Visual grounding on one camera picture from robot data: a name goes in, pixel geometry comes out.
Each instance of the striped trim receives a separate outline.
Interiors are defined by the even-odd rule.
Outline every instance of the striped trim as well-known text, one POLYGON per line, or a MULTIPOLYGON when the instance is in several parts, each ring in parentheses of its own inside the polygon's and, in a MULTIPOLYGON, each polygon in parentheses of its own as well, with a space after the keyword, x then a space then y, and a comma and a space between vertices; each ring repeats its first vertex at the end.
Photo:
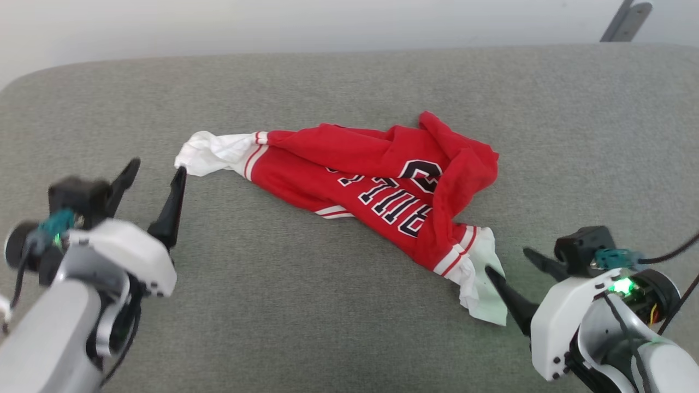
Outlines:
POLYGON ((473 245, 473 242, 476 239, 477 233, 477 227, 468 225, 466 227, 466 232, 463 234, 463 238, 461 239, 459 244, 454 244, 447 256, 442 258, 442 260, 437 264, 437 266, 435 266, 435 268, 432 271, 434 271, 442 277, 446 276, 454 268, 454 266, 459 264, 459 262, 461 261, 461 257, 466 255, 468 251, 471 249, 471 246, 473 245), (466 242, 466 239, 468 239, 468 243, 466 244, 466 246, 464 246, 463 244, 466 242))
POLYGON ((354 214, 348 212, 346 208, 343 208, 340 205, 335 205, 335 206, 330 206, 329 208, 320 209, 320 210, 315 211, 314 213, 318 214, 319 216, 321 216, 323 218, 327 218, 329 220, 331 220, 333 218, 354 217, 354 214))
POLYGON ((321 217, 326 218, 328 220, 332 220, 333 218, 354 217, 354 214, 349 213, 349 212, 344 212, 344 213, 322 215, 321 217))
POLYGON ((451 269, 461 259, 461 251, 463 251, 463 248, 458 244, 454 244, 447 256, 442 258, 432 271, 440 276, 444 276, 446 274, 445 271, 451 269))
POLYGON ((267 139, 267 131, 260 131, 255 133, 255 143, 258 145, 266 145, 269 140, 267 139))
POLYGON ((260 145, 257 147, 257 150, 255 150, 255 152, 250 155, 250 158, 247 159, 247 162, 245 163, 245 169, 243 170, 243 176, 246 179, 252 181, 252 169, 254 168, 257 160, 264 155, 267 149, 269 149, 269 146, 260 145))
POLYGON ((329 208, 315 211, 314 213, 318 214, 318 215, 326 215, 326 214, 330 214, 330 213, 339 213, 339 212, 346 212, 346 211, 347 211, 346 208, 343 208, 340 205, 336 205, 336 206, 330 206, 329 208))

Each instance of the white stripe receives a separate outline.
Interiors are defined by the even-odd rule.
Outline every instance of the white stripe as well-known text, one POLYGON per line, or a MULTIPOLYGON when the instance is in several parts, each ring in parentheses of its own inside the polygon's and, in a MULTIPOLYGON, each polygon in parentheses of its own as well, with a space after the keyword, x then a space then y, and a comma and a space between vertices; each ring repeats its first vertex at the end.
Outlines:
POLYGON ((257 162, 260 157, 264 155, 264 153, 269 149, 269 146, 267 145, 260 145, 260 150, 257 150, 252 157, 250 157, 250 160, 245 164, 246 171, 245 171, 245 178, 248 180, 252 181, 252 168, 255 166, 255 163, 257 162))
POLYGON ((338 211, 345 211, 346 208, 343 208, 340 205, 337 206, 330 206, 329 208, 321 209, 319 211, 314 212, 315 214, 318 215, 323 215, 323 214, 328 214, 328 213, 337 213, 338 211))
POLYGON ((466 232, 463 234, 463 238, 459 242, 461 247, 465 250, 466 246, 471 242, 471 238, 473 237, 473 226, 472 225, 466 225, 466 232))
POLYGON ((266 145, 268 142, 267 131, 260 131, 256 135, 256 141, 258 145, 266 145))
POLYGON ((354 214, 352 214, 352 213, 340 213, 340 214, 323 215, 322 217, 327 218, 328 220, 332 220, 333 218, 354 217, 354 214))
POLYGON ((449 254, 447 254, 446 257, 442 258, 442 260, 437 264, 437 266, 435 266, 435 268, 432 271, 441 276, 442 274, 444 274, 444 271, 447 270, 449 266, 451 266, 454 263, 454 261, 456 261, 456 258, 459 258, 459 254, 462 252, 463 247, 461 247, 458 244, 454 244, 452 246, 451 251, 449 251, 449 254))

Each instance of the black cable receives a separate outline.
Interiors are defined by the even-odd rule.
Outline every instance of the black cable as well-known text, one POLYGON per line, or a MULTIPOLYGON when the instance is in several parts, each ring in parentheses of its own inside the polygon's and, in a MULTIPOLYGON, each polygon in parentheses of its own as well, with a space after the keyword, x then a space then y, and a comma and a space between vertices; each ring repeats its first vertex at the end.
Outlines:
POLYGON ((658 334, 660 334, 662 336, 663 333, 665 333, 665 329, 668 328, 670 321, 672 321, 672 319, 675 317, 675 315, 677 315, 677 313, 679 312, 679 309, 682 307, 684 302, 687 301, 687 298, 689 298, 689 295, 692 294, 692 291, 694 290, 694 288, 697 287, 697 284, 699 284, 699 275, 697 275, 696 278, 694 278, 694 281, 692 281, 692 283, 689 285, 689 288, 687 288, 687 291, 682 295, 682 298, 679 300, 679 303, 675 306, 675 308, 670 310, 670 314, 665 319, 665 322, 663 322, 663 325, 660 326, 660 329, 658 330, 658 334))
MULTIPOLYGON (((22 293, 22 284, 24 283, 24 271, 27 270, 27 264, 29 263, 29 256, 31 251, 34 249, 32 245, 28 246, 26 250, 22 251, 20 257, 20 264, 17 266, 17 280, 15 281, 15 295, 12 296, 12 301, 10 302, 10 311, 14 311, 17 304, 20 302, 20 295, 22 293)), ((3 322, 0 330, 7 336, 10 333, 10 328, 7 322, 3 322)))
POLYGON ((665 262, 669 259, 676 257, 677 255, 682 254, 683 252, 685 252, 687 250, 687 248, 690 248, 697 241, 699 241, 699 232, 697 232, 697 234, 694 235, 693 238, 689 239, 685 244, 679 246, 675 251, 672 251, 668 254, 665 254, 662 257, 649 258, 649 259, 639 259, 638 264, 650 265, 650 264, 659 264, 661 262, 665 262))
POLYGON ((24 271, 27 270, 27 263, 29 262, 31 250, 32 247, 29 246, 26 250, 22 251, 20 265, 17 267, 17 280, 15 281, 15 296, 13 296, 12 301, 10 302, 10 310, 14 310, 15 307, 17 307, 17 303, 20 302, 20 294, 22 293, 22 284, 24 282, 24 271))
POLYGON ((136 337, 136 332, 138 331, 138 323, 140 322, 140 304, 136 306, 136 313, 134 314, 134 328, 131 330, 131 335, 129 337, 129 340, 127 341, 126 345, 124 346, 124 350, 122 351, 122 354, 119 356, 119 359, 117 359, 117 362, 114 363, 114 366, 112 366, 112 369, 109 371, 106 377, 102 380, 102 383, 100 384, 100 387, 103 387, 109 380, 114 376, 114 373, 117 372, 117 369, 119 366, 122 365, 122 362, 124 361, 124 358, 127 355, 127 352, 129 349, 131 349, 131 344, 134 343, 134 338, 136 337))
POLYGON ((604 292, 602 296, 605 298, 607 305, 609 305, 609 307, 612 309, 614 319, 616 319, 619 323, 619 326, 621 326, 621 330, 624 332, 624 336, 626 336, 626 340, 628 340, 629 346, 631 346, 633 356, 636 358, 636 367, 638 367, 638 372, 641 374, 641 380, 643 382, 643 391, 646 393, 651 393, 651 384, 648 381, 648 373, 646 372, 646 366, 645 364, 643 364, 641 354, 638 352, 638 345, 635 344, 633 337, 631 336, 631 333, 629 333, 628 331, 628 327, 626 327, 626 323, 624 323, 624 319, 621 318, 619 311, 616 307, 614 307, 614 304, 607 296, 607 292, 604 292))

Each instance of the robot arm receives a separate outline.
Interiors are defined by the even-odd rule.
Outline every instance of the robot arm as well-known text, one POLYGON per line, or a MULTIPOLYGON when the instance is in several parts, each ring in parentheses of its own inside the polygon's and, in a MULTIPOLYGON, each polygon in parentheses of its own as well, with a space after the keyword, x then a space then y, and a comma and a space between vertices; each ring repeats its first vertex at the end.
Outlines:
MULTIPOLYGON (((112 185, 63 179, 50 188, 49 220, 22 223, 8 237, 8 264, 20 277, 24 269, 37 272, 48 289, 0 346, 3 392, 98 392, 133 342, 141 299, 172 294, 177 274, 169 250, 186 171, 178 170, 159 219, 144 231, 113 218, 138 164, 132 160, 112 185), (117 363, 105 375, 109 358, 117 363)), ((6 322, 17 296, 0 302, 6 322)))
POLYGON ((622 279, 621 269, 606 269, 606 261, 597 260, 608 255, 600 249, 615 249, 605 227, 582 228, 560 238, 560 262, 525 249, 536 267, 558 281, 540 305, 486 268, 531 340, 534 368, 549 381, 573 371, 595 393, 693 391, 699 386, 699 366, 681 347, 649 328, 675 309, 679 291, 651 269, 622 279))

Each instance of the teal connector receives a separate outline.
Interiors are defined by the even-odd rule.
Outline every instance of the teal connector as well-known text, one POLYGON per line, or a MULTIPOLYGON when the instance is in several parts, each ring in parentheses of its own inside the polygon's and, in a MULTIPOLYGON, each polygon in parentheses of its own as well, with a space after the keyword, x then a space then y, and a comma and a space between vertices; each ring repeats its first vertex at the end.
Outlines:
POLYGON ((39 224, 39 230, 45 232, 51 239, 74 227, 75 213, 71 209, 58 210, 48 220, 39 224))
POLYGON ((600 269, 610 270, 617 268, 633 268, 643 254, 636 251, 620 249, 602 249, 595 252, 595 261, 600 269))

